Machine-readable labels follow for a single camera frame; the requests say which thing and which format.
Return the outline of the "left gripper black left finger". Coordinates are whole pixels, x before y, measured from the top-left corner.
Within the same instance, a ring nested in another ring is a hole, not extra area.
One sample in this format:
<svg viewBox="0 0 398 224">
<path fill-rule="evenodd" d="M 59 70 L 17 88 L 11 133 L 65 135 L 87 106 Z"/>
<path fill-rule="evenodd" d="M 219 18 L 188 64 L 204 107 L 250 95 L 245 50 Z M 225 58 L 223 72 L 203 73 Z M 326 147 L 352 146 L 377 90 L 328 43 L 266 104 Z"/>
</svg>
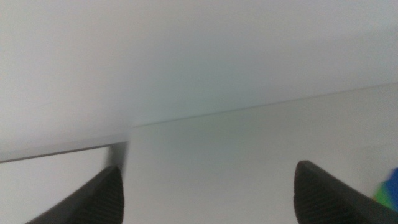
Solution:
<svg viewBox="0 0 398 224">
<path fill-rule="evenodd" d="M 109 166 L 28 224 L 109 224 L 123 217 L 123 178 L 118 167 Z"/>
</svg>

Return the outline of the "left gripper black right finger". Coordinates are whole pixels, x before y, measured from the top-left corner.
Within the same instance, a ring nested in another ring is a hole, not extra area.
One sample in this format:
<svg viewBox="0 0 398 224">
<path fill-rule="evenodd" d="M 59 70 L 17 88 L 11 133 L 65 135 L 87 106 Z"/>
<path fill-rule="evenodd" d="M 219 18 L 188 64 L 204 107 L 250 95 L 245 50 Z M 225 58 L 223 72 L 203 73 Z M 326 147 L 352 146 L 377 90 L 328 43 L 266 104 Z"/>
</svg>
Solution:
<svg viewBox="0 0 398 224">
<path fill-rule="evenodd" d="M 299 224 L 397 224 L 397 212 L 311 161 L 295 168 L 294 210 Z"/>
</svg>

